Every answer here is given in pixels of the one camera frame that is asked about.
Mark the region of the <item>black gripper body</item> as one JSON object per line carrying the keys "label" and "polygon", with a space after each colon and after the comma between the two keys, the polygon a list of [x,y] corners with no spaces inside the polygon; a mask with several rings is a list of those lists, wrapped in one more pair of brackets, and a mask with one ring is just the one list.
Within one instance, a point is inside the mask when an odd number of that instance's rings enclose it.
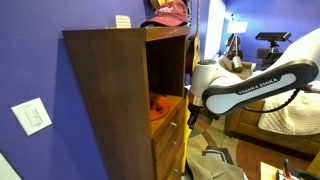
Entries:
{"label": "black gripper body", "polygon": [[204,110],[203,106],[197,106],[192,104],[191,102],[188,103],[188,110],[190,112],[189,118],[187,120],[187,124],[190,129],[194,128],[194,125],[197,121],[198,115],[202,113]]}

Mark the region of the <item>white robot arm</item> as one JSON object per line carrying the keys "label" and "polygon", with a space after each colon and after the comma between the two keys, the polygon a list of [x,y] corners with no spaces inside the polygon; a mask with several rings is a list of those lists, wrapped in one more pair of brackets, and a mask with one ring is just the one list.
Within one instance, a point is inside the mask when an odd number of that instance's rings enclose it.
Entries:
{"label": "white robot arm", "polygon": [[199,61],[191,77],[187,124],[207,111],[218,119],[237,108],[285,91],[299,89],[320,78],[320,28],[290,44],[280,58],[259,74],[242,80],[217,61]]}

